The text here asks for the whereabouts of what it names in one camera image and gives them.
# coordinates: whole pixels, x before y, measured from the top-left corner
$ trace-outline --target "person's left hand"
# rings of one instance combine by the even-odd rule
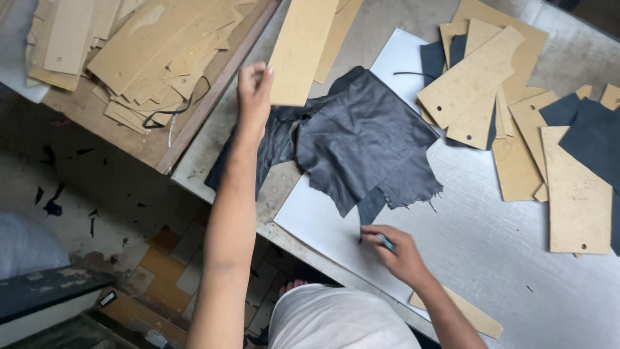
[[[264,62],[245,66],[239,71],[239,123],[237,131],[241,137],[250,137],[259,142],[265,135],[265,124],[269,118],[271,103],[269,95],[273,84],[273,68]]]

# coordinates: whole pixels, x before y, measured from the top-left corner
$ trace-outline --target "fingers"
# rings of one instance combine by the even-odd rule
[[[239,89],[243,91],[252,91],[256,89],[256,75],[261,75],[265,71],[267,65],[265,62],[254,63],[244,66],[239,70]]]
[[[398,257],[383,245],[374,245],[374,249],[386,266],[394,265],[397,262]]]
[[[379,240],[379,238],[372,233],[363,233],[361,235],[361,239],[364,242],[367,242],[371,245],[382,245],[383,243],[381,242],[381,240]]]
[[[386,238],[392,240],[393,242],[402,241],[404,237],[403,234],[407,234],[391,225],[362,225],[361,231],[364,234],[383,234]]]
[[[271,87],[273,85],[273,74],[274,71],[272,67],[266,69],[263,68],[263,79],[260,83],[258,93],[266,94],[267,96],[269,96],[271,92]]]

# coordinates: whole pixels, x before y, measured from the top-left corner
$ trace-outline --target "wrist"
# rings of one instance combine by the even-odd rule
[[[436,286],[435,284],[438,284],[439,282],[437,281],[437,279],[435,279],[431,272],[426,269],[426,267],[424,267],[416,271],[415,274],[409,276],[406,279],[405,283],[409,287],[411,287],[416,293],[419,293],[424,289]]]
[[[263,130],[257,127],[238,125],[235,143],[246,147],[258,148],[263,139]]]

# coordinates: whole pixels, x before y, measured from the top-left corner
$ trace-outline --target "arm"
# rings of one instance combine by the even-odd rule
[[[487,346],[476,330],[448,297],[439,281],[430,273],[415,247],[411,235],[389,225],[363,225],[362,239],[374,245],[387,269],[416,292],[430,315],[445,349],[484,349]],[[383,234],[394,244],[396,253],[383,247],[375,236]]]
[[[273,70],[239,72],[237,135],[205,234],[205,260],[187,348],[240,348],[256,235],[256,157],[269,116]]]

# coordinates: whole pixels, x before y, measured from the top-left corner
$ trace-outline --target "person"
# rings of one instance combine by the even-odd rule
[[[257,150],[270,112],[274,71],[265,63],[239,71],[237,135],[224,168],[205,235],[205,260],[187,348],[239,349],[255,240]],[[387,269],[424,302],[444,349],[486,348],[420,257],[410,234],[387,225],[362,226]],[[391,240],[390,252],[377,234]],[[281,292],[269,348],[420,348],[381,298],[347,288],[295,281]]]

